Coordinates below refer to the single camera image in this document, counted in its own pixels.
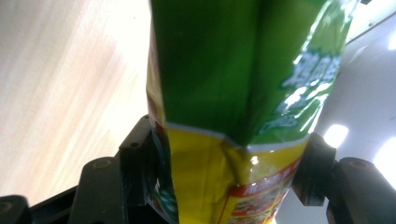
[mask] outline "yellow packaging section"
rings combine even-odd
[[[249,153],[224,136],[216,137],[218,134],[176,128],[166,131],[181,224],[233,223],[230,217],[238,198],[229,196],[230,189],[265,181],[298,162],[306,145],[304,141],[293,147]],[[278,187],[272,207],[282,196],[283,185]]]

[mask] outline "food package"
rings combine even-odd
[[[337,75],[355,0],[151,0],[148,109],[169,223],[271,223]]]

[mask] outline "wooden surface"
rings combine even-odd
[[[113,156],[147,113],[145,0],[0,1],[0,196],[30,204]]]

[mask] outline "snack bag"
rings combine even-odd
[[[151,0],[148,107],[170,223],[271,223],[332,89],[355,0]]]

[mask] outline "gray surface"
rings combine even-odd
[[[348,127],[337,160],[358,157],[373,161],[381,146],[396,136],[396,49],[388,49],[395,34],[396,16],[392,16],[346,46],[340,76],[316,128],[323,135],[335,123]],[[276,222],[328,223],[325,211],[325,207],[303,207],[290,191]]]

